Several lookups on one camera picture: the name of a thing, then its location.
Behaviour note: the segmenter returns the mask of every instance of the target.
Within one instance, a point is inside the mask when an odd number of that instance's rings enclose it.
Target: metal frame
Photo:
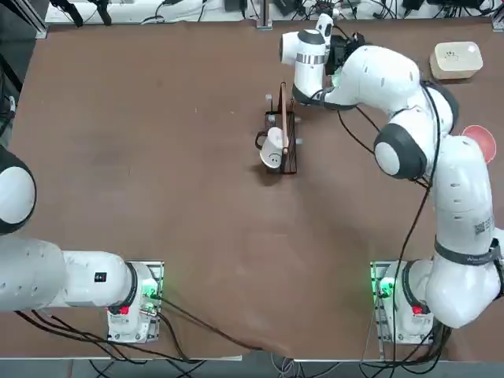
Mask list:
[[[45,39],[47,37],[47,25],[43,18],[33,8],[29,0],[6,0],[10,1],[15,6],[24,20],[30,24],[35,30],[37,39]]]
[[[257,21],[257,29],[272,30],[273,21],[269,16],[269,0],[261,0],[261,8],[259,9],[259,18]]]
[[[369,269],[371,274],[371,288],[372,288],[372,300],[374,302],[375,310],[375,322],[378,338],[378,347],[380,349],[380,358],[385,360],[385,350],[384,343],[391,343],[391,331],[387,323],[387,314],[385,313],[384,304],[380,298],[380,281],[384,278],[387,268],[393,261],[371,261],[369,263]],[[424,344],[428,345],[432,343],[434,339],[433,336],[428,337]]]

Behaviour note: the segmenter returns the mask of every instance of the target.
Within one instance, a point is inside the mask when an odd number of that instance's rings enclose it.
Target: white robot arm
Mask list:
[[[450,135],[458,118],[453,95],[435,84],[422,85],[417,65],[394,51],[358,43],[353,36],[339,70],[339,83],[323,88],[332,26],[332,18],[322,14],[315,29],[282,36],[280,60],[295,67],[292,94],[299,102],[338,110],[364,103],[383,110],[388,123],[374,142],[375,159],[386,174],[397,179],[430,178],[438,143],[430,98],[439,116],[439,155],[432,188],[434,257],[403,262],[398,282],[394,282],[397,263],[387,270],[384,282],[395,285],[396,291],[395,306],[391,298],[384,299],[389,328],[394,308],[396,335],[427,335],[433,317],[460,328],[476,319],[502,286],[495,238],[499,230],[494,225],[484,156],[474,140]]]
[[[0,146],[0,311],[44,307],[107,307],[109,337],[145,342],[158,282],[147,265],[101,251],[65,250],[8,235],[33,214],[35,180],[29,168]]]

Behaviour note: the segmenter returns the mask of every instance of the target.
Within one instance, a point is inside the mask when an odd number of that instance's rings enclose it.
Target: wooden table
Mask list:
[[[310,23],[53,29],[38,41],[16,117],[12,151],[31,167],[39,201],[24,235],[63,249],[165,261],[165,293],[244,342],[295,358],[360,360],[372,313],[369,262],[396,259],[422,189],[393,180],[337,116],[298,107],[298,174],[265,174],[254,147],[266,94],[291,86],[280,34]],[[504,140],[502,37],[487,20],[341,22],[413,59],[425,72],[435,44],[472,40],[484,68],[450,85],[469,124]],[[379,124],[384,115],[369,111]],[[351,129],[375,131],[354,111]],[[490,164],[495,219],[504,223],[504,154]],[[432,206],[406,259],[433,252]],[[103,309],[57,312],[105,334]],[[447,357],[502,361],[502,302],[456,331]],[[174,317],[191,356],[246,352]],[[2,314],[3,357],[99,356]],[[148,347],[175,355],[167,332]],[[374,326],[365,358],[378,358]]]

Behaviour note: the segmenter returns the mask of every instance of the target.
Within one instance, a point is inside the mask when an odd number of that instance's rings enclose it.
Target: red button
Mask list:
[[[411,309],[413,310],[413,313],[415,315],[422,313],[422,308],[420,306],[413,306],[413,307],[411,307]]]

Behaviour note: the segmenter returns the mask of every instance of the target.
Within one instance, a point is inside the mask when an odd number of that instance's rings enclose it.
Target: mug handle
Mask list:
[[[262,145],[259,144],[259,138],[261,138],[262,136],[268,138],[268,134],[265,131],[258,132],[258,134],[255,136],[255,146],[258,150],[262,149]]]

